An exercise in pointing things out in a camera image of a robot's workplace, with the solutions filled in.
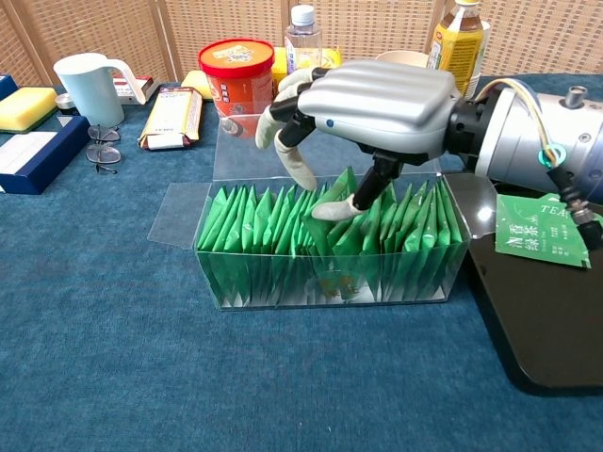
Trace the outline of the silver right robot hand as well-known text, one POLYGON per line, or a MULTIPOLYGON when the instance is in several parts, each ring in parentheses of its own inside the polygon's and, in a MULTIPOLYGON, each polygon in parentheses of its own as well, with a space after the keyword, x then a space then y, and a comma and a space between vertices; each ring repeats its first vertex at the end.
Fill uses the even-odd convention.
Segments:
POLYGON ((254 141, 269 145, 288 174, 306 190, 317 187, 298 146, 314 130, 356 143, 373 157, 356 191, 312 211, 339 221, 367 211, 406 165, 442 155, 453 107, 461 101, 451 73, 377 59, 351 60, 336 68, 310 67, 286 76, 262 112, 254 141))

